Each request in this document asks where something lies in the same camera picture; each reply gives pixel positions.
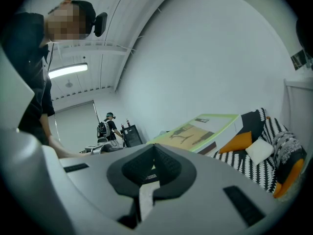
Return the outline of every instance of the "ceiling light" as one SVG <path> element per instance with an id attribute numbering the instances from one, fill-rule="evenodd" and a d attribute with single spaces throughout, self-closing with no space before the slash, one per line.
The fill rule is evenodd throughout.
<path id="1" fill-rule="evenodd" d="M 63 76 L 79 71 L 86 71 L 88 70 L 87 63 L 81 63 L 81 64 L 75 64 L 75 65 L 68 65 L 64 67 L 60 67 L 57 69 L 54 69 L 49 72 L 49 77 L 50 79 L 58 77 L 58 76 Z"/>

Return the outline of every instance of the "black shirt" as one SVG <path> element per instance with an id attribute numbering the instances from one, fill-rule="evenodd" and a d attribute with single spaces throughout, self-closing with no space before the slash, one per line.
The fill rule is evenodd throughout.
<path id="1" fill-rule="evenodd" d="M 114 132 L 112 131 L 112 130 L 117 129 L 115 123 L 112 120 L 109 120 L 108 118 L 106 118 L 104 121 L 108 123 L 109 129 L 110 129 L 110 136 L 107 137 L 107 139 L 108 140 L 116 140 L 116 136 L 115 136 Z"/>
<path id="2" fill-rule="evenodd" d="M 1 36 L 1 44 L 13 67 L 35 93 L 19 125 L 33 134 L 42 144 L 48 144 L 39 121 L 42 114 L 54 114 L 51 100 L 51 81 L 44 72 L 48 45 L 39 48 L 44 38 L 44 17 L 35 13 L 19 13 L 12 17 Z"/>

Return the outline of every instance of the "white pillow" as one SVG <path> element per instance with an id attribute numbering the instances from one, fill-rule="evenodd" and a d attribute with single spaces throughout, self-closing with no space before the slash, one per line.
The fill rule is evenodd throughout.
<path id="1" fill-rule="evenodd" d="M 262 139 L 258 139 L 246 149 L 247 154 L 255 165 L 267 159 L 273 152 L 274 147 Z"/>

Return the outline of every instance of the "white ceiling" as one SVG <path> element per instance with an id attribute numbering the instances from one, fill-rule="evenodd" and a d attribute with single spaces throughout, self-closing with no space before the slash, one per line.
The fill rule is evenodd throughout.
<path id="1" fill-rule="evenodd" d="M 26 0 L 27 12 L 47 15 L 63 0 Z M 97 38 L 54 45 L 50 70 L 66 65 L 88 63 L 88 70 L 53 78 L 51 97 L 58 100 L 74 94 L 112 87 L 116 90 L 132 47 L 144 25 L 164 0 L 86 0 L 96 14 L 108 14 L 106 31 Z M 66 87 L 70 81 L 73 86 Z"/>

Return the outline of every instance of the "man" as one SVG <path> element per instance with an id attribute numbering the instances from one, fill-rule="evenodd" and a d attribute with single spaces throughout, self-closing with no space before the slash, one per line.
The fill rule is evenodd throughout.
<path id="1" fill-rule="evenodd" d="M 91 3 L 64 0 L 45 18 L 35 13 L 15 14 L 1 35 L 1 44 L 8 59 L 35 93 L 19 129 L 54 148 L 59 158 L 82 154 L 66 151 L 52 136 L 49 128 L 48 116 L 53 115 L 54 110 L 50 95 L 51 81 L 47 74 L 47 44 L 86 38 L 91 33 L 95 16 Z"/>
<path id="2" fill-rule="evenodd" d="M 109 129 L 110 129 L 110 136 L 107 137 L 107 139 L 108 139 L 109 141 L 116 140 L 116 136 L 115 136 L 114 132 L 115 132 L 121 139 L 123 139 L 123 136 L 119 133 L 119 131 L 118 131 L 117 128 L 116 128 L 115 123 L 112 121 L 113 118 L 114 118 L 113 113 L 112 113 L 112 112 L 108 112 L 108 113 L 107 113 L 107 118 L 104 120 L 104 122 L 107 122 L 107 123 L 108 123 Z"/>

